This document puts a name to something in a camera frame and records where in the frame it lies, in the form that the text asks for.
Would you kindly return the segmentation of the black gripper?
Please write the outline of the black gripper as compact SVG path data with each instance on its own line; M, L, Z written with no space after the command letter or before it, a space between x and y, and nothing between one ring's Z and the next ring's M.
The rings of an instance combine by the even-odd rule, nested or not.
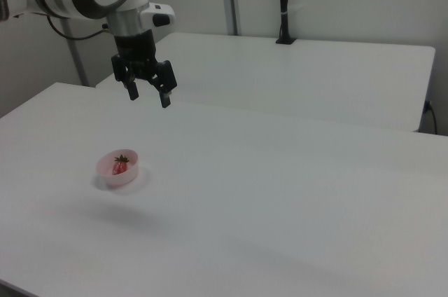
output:
M156 47L153 31L134 36L114 36L118 53L111 58L115 80L121 82L134 101L139 97L135 79L148 80L159 92L162 108L171 104L170 94L177 86L169 60L155 59Z

